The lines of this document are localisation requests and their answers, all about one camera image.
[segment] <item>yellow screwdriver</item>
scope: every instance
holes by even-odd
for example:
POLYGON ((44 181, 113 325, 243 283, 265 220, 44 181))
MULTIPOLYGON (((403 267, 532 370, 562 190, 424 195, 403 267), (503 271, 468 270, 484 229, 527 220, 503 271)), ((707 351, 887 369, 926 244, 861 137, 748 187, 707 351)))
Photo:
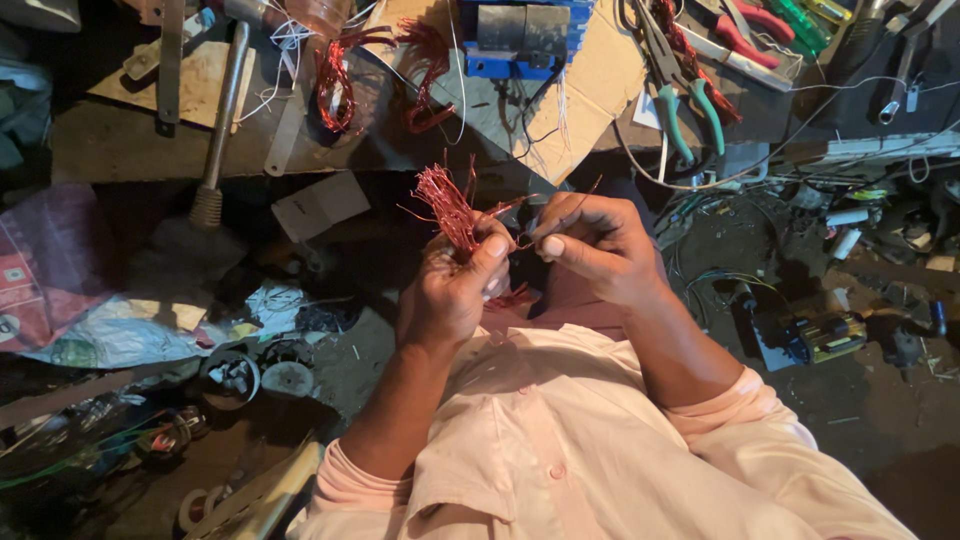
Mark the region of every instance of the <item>yellow screwdriver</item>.
POLYGON ((847 22, 853 17, 850 10, 833 0, 804 0, 804 3, 812 12, 835 24, 847 22))

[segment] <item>white box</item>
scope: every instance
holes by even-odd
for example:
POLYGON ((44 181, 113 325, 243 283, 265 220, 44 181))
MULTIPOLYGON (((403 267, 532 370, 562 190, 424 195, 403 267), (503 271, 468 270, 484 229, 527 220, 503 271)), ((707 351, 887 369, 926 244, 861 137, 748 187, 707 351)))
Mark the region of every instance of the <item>white box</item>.
POLYGON ((294 242, 304 242, 370 209, 352 171, 343 171, 275 202, 276 220, 294 242))

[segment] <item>white capacitor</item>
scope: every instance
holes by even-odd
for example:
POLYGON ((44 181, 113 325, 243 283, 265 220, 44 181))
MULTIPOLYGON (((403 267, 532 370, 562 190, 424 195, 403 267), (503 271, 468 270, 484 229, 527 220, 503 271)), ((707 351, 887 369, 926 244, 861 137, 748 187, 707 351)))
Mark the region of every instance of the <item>white capacitor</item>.
POLYGON ((840 210, 827 214, 827 226, 836 227, 837 225, 847 225, 848 223, 857 223, 868 219, 870 219, 870 213, 867 209, 840 210))
POLYGON ((833 249, 830 250, 830 256, 839 258, 840 260, 847 258, 850 250, 856 245, 856 241, 860 239, 861 234, 863 233, 859 229, 847 229, 843 231, 840 237, 837 238, 836 243, 833 244, 833 249))

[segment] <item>pliers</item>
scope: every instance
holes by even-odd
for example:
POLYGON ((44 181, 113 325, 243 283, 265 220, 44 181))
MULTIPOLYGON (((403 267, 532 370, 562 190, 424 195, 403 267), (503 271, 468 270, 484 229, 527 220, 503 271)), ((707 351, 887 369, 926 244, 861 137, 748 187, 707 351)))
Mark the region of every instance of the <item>pliers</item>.
POLYGON ((640 31, 642 30, 642 39, 646 41, 647 50, 650 52, 650 60, 653 65, 653 75, 657 80, 657 96, 654 97, 654 105, 657 107, 657 114, 661 119, 667 140, 677 148, 680 155, 684 158, 686 164, 693 163, 693 153, 690 147, 686 145, 684 136, 680 133, 680 125, 677 123, 677 107, 680 102, 677 99, 677 89, 673 87, 674 83, 686 89, 690 99, 697 105, 710 126, 710 132, 713 136, 713 143, 716 146, 717 157, 724 154, 723 129, 720 127, 720 118, 717 117, 717 111, 713 104, 707 99, 704 92, 706 79, 698 78, 690 83, 684 77, 677 64, 677 58, 673 56, 673 49, 670 48, 670 42, 666 40, 657 22, 650 14, 647 7, 643 5, 643 0, 629 0, 636 12, 636 22, 630 21, 624 12, 626 0, 620 2, 620 20, 624 27, 634 34, 637 42, 641 41, 640 31))
POLYGON ((750 38, 750 27, 747 26, 747 21, 750 20, 765 27, 774 39, 784 45, 790 44, 796 37, 793 29, 772 13, 763 8, 745 4, 741 0, 693 0, 693 2, 710 13, 714 24, 709 29, 722 37, 730 50, 767 69, 777 68, 780 65, 780 59, 756 50, 750 38))

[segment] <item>workbench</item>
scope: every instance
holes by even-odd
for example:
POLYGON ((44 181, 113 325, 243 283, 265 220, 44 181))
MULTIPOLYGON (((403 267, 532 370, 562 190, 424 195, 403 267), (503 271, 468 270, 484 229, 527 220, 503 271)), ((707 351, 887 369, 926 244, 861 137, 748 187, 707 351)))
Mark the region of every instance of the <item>workbench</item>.
MULTIPOLYGON (((90 11, 91 8, 84 9, 84 15, 90 11)), ((117 44, 119 50, 113 50, 108 55, 108 61, 112 61, 113 66, 107 72, 117 69, 120 61, 132 53, 132 40, 149 42, 155 38, 149 32, 145 34, 133 17, 102 8, 94 14, 97 16, 84 17, 84 30, 80 35, 67 37, 66 40, 72 42, 72 47, 69 47, 70 54, 76 55, 76 59, 86 58, 78 52, 78 48, 82 51, 84 46, 94 40, 84 35, 97 35, 99 40, 106 41, 103 31, 105 26, 111 26, 114 29, 112 32, 125 41, 117 44)), ((696 31, 703 32, 703 27, 688 14, 680 21, 696 31)), ((946 25, 946 28, 960 24, 960 10, 953 9, 948 12, 941 24, 946 25)), ((822 62, 828 61, 838 42, 839 39, 835 39, 831 47, 821 55, 822 62)), ((50 46, 57 47, 58 44, 54 40, 50 46)), ((272 86, 276 80, 278 51, 260 34, 254 35, 252 47, 258 54, 245 111, 251 110, 259 102, 259 98, 254 94, 272 86)), ((888 39, 883 50, 875 55, 874 61, 865 69, 865 74, 883 74, 884 66, 896 60, 898 47, 895 40, 888 39)), ((951 47, 953 49, 947 52, 947 56, 960 58, 960 43, 953 40, 951 47)), ((312 53, 305 55, 304 60, 310 61, 310 57, 312 53)), ((410 135, 399 120, 401 112, 412 103, 413 91, 365 51, 353 50, 348 53, 347 58, 350 61, 350 75, 359 104, 355 123, 362 130, 359 134, 343 135, 332 144, 323 145, 318 142, 324 135, 317 129, 320 123, 314 107, 300 128, 300 137, 289 159, 287 174, 335 169, 420 170, 436 162, 441 156, 441 150, 448 146, 441 130, 433 129, 423 134, 410 135)), ((800 125, 802 120, 798 113, 808 110, 809 102, 815 98, 815 92, 818 91, 782 94, 747 80, 729 68, 718 67, 714 61, 703 59, 701 65, 720 91, 744 116, 741 123, 725 130, 728 144, 748 141, 776 143, 783 140, 800 125)), ((956 80, 958 73, 960 66, 949 66, 947 72, 938 73, 930 84, 956 80)), ((819 70, 812 66, 802 72, 795 86, 816 85, 821 82, 819 70)), ((847 119, 839 133, 807 127, 795 140, 827 141, 836 139, 838 135, 852 139, 933 133, 944 129, 953 119, 953 108, 960 96, 960 86, 921 94, 922 99, 916 112, 908 114, 901 111, 893 124, 874 125, 868 120, 868 111, 876 110, 872 98, 877 94, 877 86, 881 84, 883 82, 874 81, 855 90, 845 90, 856 91, 858 95, 863 95, 864 99, 856 100, 855 106, 846 111, 847 119)), ((245 120, 231 138, 223 167, 225 177, 263 172, 264 160, 283 110, 283 101, 274 101, 274 104, 271 106, 272 110, 263 109, 245 120)), ((630 119, 635 106, 636 100, 617 120, 626 143, 636 151, 659 150, 659 131, 632 124, 630 119)), ((54 183, 188 179, 202 175, 210 138, 208 129, 181 124, 177 127, 176 136, 167 138, 156 133, 153 113, 90 96, 84 96, 60 109, 62 110, 55 108, 51 135, 54 183)), ((680 108, 680 118, 684 138, 691 148, 700 146, 700 129, 688 108, 680 108)), ((442 126, 453 138, 460 131, 460 119, 451 117, 442 126)), ((618 147, 612 129, 608 128, 597 140, 594 150, 604 151, 618 147)), ((511 161, 505 152, 470 128, 467 128, 460 145, 451 149, 451 160, 454 160, 452 165, 457 166, 460 161, 466 162, 468 154, 476 154, 480 166, 511 161)))

